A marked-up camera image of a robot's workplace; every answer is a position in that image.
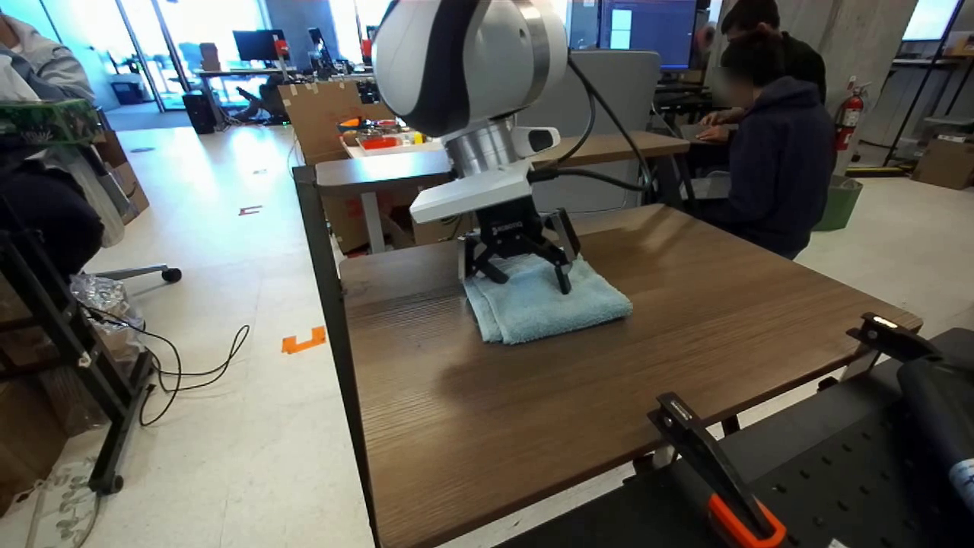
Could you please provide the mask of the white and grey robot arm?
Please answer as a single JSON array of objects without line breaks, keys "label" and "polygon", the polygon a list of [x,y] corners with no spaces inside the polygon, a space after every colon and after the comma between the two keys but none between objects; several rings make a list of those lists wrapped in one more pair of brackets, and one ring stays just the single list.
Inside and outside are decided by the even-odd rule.
[{"label": "white and grey robot arm", "polygon": [[392,0],[373,41],[379,101],[408,128],[439,137],[454,177],[423,187],[410,216],[474,216],[466,272],[505,283],[500,257],[531,251],[551,262],[561,292],[571,290],[569,251],[545,237],[530,170],[557,128],[521,128],[562,74],[566,31],[551,0]]}]

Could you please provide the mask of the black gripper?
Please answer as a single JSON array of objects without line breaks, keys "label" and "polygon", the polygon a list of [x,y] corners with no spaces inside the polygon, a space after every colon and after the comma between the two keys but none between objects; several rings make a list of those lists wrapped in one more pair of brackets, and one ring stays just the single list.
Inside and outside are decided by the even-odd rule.
[{"label": "black gripper", "polygon": [[490,262],[490,251],[495,256],[537,251],[554,262],[557,290],[561,295],[569,295],[579,246],[576,244],[561,246],[557,240],[551,240],[548,237],[551,225],[554,218],[542,216],[530,199],[478,211],[481,237],[469,237],[463,244],[463,274],[466,276],[484,274],[492,283],[505,283],[507,274]]}]

